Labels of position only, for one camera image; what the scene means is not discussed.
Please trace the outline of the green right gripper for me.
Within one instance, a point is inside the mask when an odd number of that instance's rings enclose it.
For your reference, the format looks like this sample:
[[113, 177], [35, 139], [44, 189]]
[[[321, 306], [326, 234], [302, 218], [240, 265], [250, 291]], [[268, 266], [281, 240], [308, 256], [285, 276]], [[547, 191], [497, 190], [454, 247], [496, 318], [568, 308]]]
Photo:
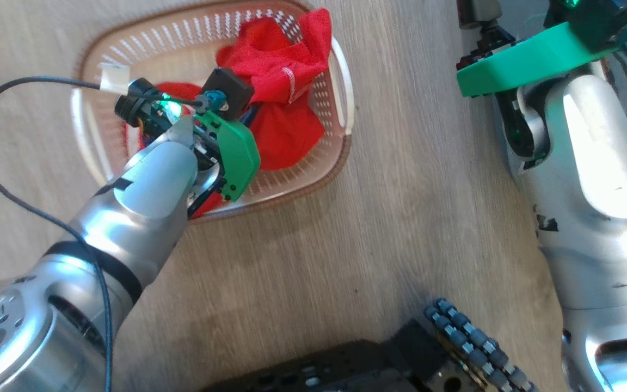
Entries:
[[[475, 29], [502, 17], [499, 1], [458, 0], [456, 8], [460, 29]], [[458, 70], [456, 79], [464, 97], [494, 94], [564, 74], [617, 49], [614, 43], [587, 47], [569, 23], [562, 23]]]

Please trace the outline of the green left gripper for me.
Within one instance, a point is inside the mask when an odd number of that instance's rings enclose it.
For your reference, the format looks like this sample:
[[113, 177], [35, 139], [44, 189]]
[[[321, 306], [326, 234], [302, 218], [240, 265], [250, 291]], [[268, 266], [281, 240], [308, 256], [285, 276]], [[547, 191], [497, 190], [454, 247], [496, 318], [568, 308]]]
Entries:
[[222, 196], [234, 203], [249, 188], [261, 166], [261, 156], [254, 136], [239, 119], [226, 120], [208, 110], [194, 114], [196, 128], [203, 132], [199, 137], [216, 145], [217, 161], [224, 173]]

